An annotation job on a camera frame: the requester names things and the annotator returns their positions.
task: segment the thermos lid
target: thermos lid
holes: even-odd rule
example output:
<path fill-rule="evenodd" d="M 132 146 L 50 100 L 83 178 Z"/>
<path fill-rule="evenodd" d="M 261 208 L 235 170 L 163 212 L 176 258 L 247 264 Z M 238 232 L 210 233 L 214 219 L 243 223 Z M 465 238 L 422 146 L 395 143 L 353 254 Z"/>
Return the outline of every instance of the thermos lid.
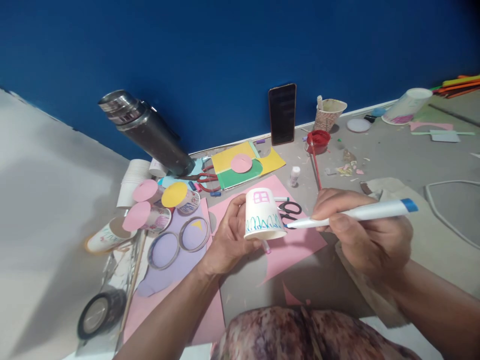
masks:
<path fill-rule="evenodd" d="M 127 124 L 138 119 L 144 112 L 145 106 L 125 90 L 116 90 L 100 99 L 98 106 L 115 124 Z"/>

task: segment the patterned clothing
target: patterned clothing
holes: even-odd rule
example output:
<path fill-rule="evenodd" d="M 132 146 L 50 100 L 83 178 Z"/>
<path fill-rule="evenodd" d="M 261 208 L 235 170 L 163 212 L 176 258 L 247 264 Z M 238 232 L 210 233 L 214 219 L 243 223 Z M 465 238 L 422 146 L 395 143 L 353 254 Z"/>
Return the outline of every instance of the patterned clothing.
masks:
<path fill-rule="evenodd" d="M 211 360 L 420 359 L 360 320 L 340 312 L 283 308 L 234 318 Z"/>

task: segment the white wall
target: white wall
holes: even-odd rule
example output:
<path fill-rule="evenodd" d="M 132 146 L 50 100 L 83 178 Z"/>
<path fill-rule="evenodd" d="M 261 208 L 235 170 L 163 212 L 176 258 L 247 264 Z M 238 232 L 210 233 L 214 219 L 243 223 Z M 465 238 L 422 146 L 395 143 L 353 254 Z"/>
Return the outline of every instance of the white wall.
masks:
<path fill-rule="evenodd" d="M 106 263 L 83 240 L 128 160 L 2 90 L 0 126 L 0 359 L 63 359 Z"/>

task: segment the white cable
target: white cable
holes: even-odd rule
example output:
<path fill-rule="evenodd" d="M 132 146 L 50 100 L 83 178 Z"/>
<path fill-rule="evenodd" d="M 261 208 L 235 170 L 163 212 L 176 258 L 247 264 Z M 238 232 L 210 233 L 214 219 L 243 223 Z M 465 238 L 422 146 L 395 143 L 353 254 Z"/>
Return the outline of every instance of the white cable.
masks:
<path fill-rule="evenodd" d="M 450 180 L 450 181 L 441 181 L 441 182 L 434 182 L 431 184 L 428 184 L 425 186 L 425 195 L 426 195 L 426 200 L 430 204 L 431 211 L 433 214 L 443 223 L 445 224 L 450 230 L 452 230 L 455 234 L 457 234 L 460 238 L 465 240 L 467 243 L 472 245 L 474 248 L 480 250 L 480 245 L 474 243 L 473 241 L 469 240 L 465 235 L 463 235 L 460 230 L 458 230 L 455 226 L 453 226 L 446 218 L 440 214 L 440 212 L 437 210 L 437 207 L 435 206 L 434 199 L 432 198 L 432 194 L 430 194 L 430 187 L 434 185 L 441 185 L 441 184 L 450 184 L 450 183 L 465 183 L 465 184 L 473 184 L 480 186 L 480 182 L 476 181 L 467 181 L 467 180 Z"/>

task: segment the glue stick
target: glue stick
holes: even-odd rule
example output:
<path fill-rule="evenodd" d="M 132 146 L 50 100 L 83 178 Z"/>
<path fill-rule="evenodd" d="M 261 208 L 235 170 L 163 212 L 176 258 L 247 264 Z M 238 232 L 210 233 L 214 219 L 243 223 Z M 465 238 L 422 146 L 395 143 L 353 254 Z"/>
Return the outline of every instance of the glue stick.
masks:
<path fill-rule="evenodd" d="M 291 187 L 297 186 L 299 176 L 300 176 L 300 167 L 293 166 L 291 168 L 290 181 L 288 182 L 288 185 L 290 185 Z"/>

